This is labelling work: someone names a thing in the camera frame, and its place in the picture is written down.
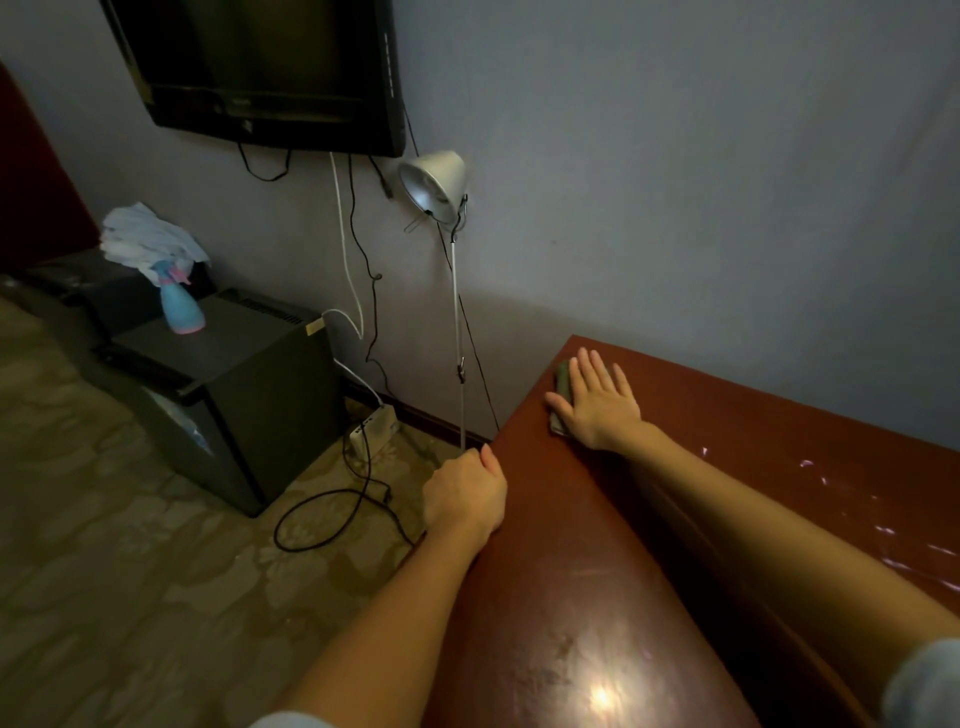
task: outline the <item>white cable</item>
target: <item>white cable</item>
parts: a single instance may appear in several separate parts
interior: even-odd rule
[[[356,288],[353,287],[353,279],[350,277],[350,268],[347,265],[347,235],[344,232],[344,208],[343,208],[343,204],[340,202],[340,180],[337,179],[337,162],[333,158],[333,152],[330,152],[330,168],[333,170],[333,186],[337,190],[337,217],[340,220],[340,248],[344,252],[344,273],[347,274],[347,283],[349,283],[349,286],[350,286],[350,293],[353,294],[353,300],[356,301],[357,310],[360,312],[360,328],[357,328],[357,325],[353,323],[353,319],[350,318],[348,313],[346,313],[345,311],[341,311],[339,308],[328,308],[326,311],[324,311],[320,315],[325,316],[328,313],[339,313],[341,316],[343,316],[345,319],[347,319],[350,322],[350,325],[353,327],[353,330],[356,332],[357,337],[361,341],[363,341],[363,334],[364,334],[363,306],[360,305],[360,297],[357,296]]]
[[[342,361],[338,361],[337,359],[334,359],[334,360],[333,360],[333,363],[336,364],[338,367],[340,367],[342,370],[344,370],[347,374],[349,374],[350,376],[352,376],[354,379],[356,379],[358,382],[360,382],[361,384],[363,384],[365,387],[367,387],[367,389],[369,389],[371,392],[373,392],[373,396],[376,397],[376,402],[377,402],[377,404],[379,404],[381,407],[383,406],[383,400],[380,398],[380,395],[378,395],[378,394],[376,393],[376,390],[373,389],[373,388],[372,388],[367,382],[365,382],[363,379],[361,379],[360,376],[359,376],[358,374],[356,374],[349,366],[347,366],[346,364],[344,364]]]

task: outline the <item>baseboard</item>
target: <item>baseboard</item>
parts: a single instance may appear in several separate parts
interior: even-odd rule
[[[376,399],[369,389],[346,377],[343,378],[343,382],[344,394],[347,397],[366,404],[370,409],[376,408]],[[388,395],[381,395],[381,397],[386,404],[392,404],[394,406],[396,418],[405,425],[415,427],[421,432],[426,432],[428,435],[436,437],[438,440],[443,440],[450,445],[460,445],[460,427],[457,425],[427,414],[421,409],[411,407],[409,404],[404,404],[400,400],[389,397]],[[467,430],[468,448],[480,449],[489,441],[486,437]]]

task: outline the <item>lamp head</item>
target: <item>lamp head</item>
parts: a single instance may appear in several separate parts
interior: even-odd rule
[[[405,159],[400,181],[414,205],[443,225],[453,225],[467,190],[467,166],[456,152]]]

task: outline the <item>patterned carpet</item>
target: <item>patterned carpet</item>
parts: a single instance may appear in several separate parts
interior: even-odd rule
[[[374,459],[414,538],[420,486],[454,454],[404,428]],[[406,553],[366,504],[323,550],[273,546],[294,502],[356,482],[338,444],[246,518],[172,473],[130,412],[79,379],[38,319],[0,299],[2,723],[248,725]],[[287,538],[319,540],[352,505],[306,506]]]

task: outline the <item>wall-mounted television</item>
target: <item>wall-mounted television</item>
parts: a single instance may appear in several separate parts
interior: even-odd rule
[[[405,132],[391,0],[101,0],[162,127],[382,157]]]

